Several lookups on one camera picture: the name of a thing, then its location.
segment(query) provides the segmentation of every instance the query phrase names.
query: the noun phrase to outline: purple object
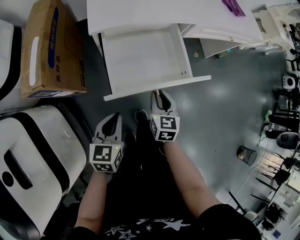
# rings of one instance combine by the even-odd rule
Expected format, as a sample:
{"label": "purple object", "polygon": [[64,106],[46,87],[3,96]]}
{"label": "purple object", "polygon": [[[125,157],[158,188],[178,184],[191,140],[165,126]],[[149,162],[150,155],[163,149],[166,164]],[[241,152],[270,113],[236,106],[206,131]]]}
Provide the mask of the purple object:
{"label": "purple object", "polygon": [[222,0],[222,2],[229,8],[231,12],[234,13],[237,17],[243,16],[245,17],[245,13],[240,8],[239,4],[236,0]]}

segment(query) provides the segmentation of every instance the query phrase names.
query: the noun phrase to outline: cable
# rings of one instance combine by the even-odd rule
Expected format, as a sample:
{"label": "cable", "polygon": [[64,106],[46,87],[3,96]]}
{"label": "cable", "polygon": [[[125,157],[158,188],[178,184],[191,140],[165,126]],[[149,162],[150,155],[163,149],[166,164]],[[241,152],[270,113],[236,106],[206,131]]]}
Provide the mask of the cable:
{"label": "cable", "polygon": [[243,185],[239,188],[239,190],[236,191],[235,194],[233,194],[233,196],[237,195],[237,193],[242,189],[242,187],[245,185],[245,183],[247,182],[248,178],[251,176],[252,172],[259,166],[259,164],[263,161],[263,156],[264,154],[266,153],[267,151],[267,148],[268,148],[268,145],[269,145],[269,140],[268,140],[268,143],[267,143],[267,146],[266,146],[266,149],[262,155],[262,159],[260,160],[260,162],[251,170],[250,174],[247,176],[246,180],[244,181]]}

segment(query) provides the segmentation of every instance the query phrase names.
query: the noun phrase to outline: white robot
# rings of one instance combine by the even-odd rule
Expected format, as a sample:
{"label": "white robot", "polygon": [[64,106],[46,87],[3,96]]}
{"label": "white robot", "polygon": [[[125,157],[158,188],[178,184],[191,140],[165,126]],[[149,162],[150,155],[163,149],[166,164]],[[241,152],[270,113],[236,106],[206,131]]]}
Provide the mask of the white robot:
{"label": "white robot", "polygon": [[151,130],[156,141],[174,142],[180,127],[175,101],[162,90],[151,94]]}
{"label": "white robot", "polygon": [[96,127],[93,144],[90,144],[90,163],[97,172],[115,173],[123,157],[122,116],[114,113]]}

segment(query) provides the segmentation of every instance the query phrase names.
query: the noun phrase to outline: black pants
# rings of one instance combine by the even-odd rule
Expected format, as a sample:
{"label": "black pants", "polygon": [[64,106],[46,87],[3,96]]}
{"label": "black pants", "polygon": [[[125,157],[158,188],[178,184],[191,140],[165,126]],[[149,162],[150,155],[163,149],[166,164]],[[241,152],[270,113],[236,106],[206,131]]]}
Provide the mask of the black pants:
{"label": "black pants", "polygon": [[[283,127],[286,127],[290,129],[292,132],[299,133],[299,123],[300,120],[296,118],[283,118],[283,117],[276,117],[273,115],[269,116],[269,120],[271,123],[281,125]],[[273,131],[266,131],[266,136],[267,138],[271,139],[277,139],[277,137],[284,132],[287,131],[278,131],[278,130],[273,130]]]}
{"label": "black pants", "polygon": [[105,226],[138,218],[191,217],[160,144],[148,121],[138,125],[136,143],[126,146],[107,187]]}

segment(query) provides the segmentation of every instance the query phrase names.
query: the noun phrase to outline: open drawer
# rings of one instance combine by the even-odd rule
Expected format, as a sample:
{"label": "open drawer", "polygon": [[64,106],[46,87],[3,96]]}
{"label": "open drawer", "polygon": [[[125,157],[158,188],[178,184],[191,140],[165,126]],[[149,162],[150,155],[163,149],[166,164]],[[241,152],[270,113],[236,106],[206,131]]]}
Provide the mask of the open drawer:
{"label": "open drawer", "polygon": [[101,33],[112,90],[105,101],[211,79],[210,75],[193,78],[178,24],[146,29],[125,32],[112,28]]}

